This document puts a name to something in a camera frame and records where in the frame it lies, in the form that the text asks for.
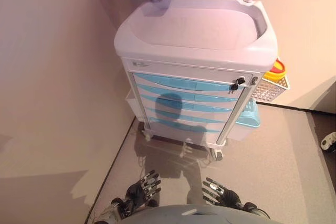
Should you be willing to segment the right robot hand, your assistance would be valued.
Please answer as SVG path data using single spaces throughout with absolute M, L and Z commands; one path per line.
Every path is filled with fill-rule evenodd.
M 209 177 L 206 177 L 202 184 L 202 197 L 206 202 L 214 206 L 242 210 L 243 204 L 234 191 L 227 189 L 224 185 Z

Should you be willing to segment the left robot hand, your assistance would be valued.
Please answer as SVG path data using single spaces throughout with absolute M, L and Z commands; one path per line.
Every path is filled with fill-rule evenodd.
M 160 183 L 159 174 L 151 170 L 127 189 L 125 198 L 132 207 L 139 208 L 161 191 Z

